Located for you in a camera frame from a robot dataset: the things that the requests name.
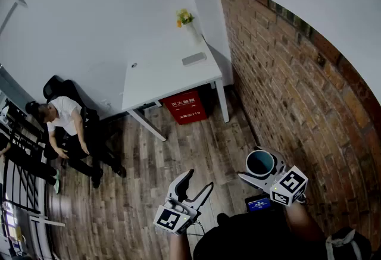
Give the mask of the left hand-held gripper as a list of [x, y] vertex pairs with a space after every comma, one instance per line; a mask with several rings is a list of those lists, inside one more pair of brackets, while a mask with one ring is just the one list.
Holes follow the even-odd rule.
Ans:
[[206, 185], [194, 199], [187, 199], [189, 180], [193, 176], [194, 169], [190, 169], [179, 175], [171, 182], [168, 188], [164, 205], [158, 207], [154, 218], [154, 225], [177, 236], [183, 234], [191, 224], [196, 221], [198, 209], [208, 199], [214, 183]]

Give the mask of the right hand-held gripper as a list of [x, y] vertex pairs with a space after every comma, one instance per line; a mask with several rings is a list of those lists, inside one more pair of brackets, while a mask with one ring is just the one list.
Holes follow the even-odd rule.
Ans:
[[[263, 146], [255, 147], [255, 158], [262, 163], [266, 171], [273, 171], [285, 163], [280, 152]], [[284, 206], [295, 203], [305, 192], [308, 184], [307, 176], [296, 166], [281, 174], [281, 178], [274, 185], [272, 174], [268, 174], [265, 178], [257, 178], [250, 173], [238, 173], [238, 177], [256, 189], [269, 192], [271, 201]]]

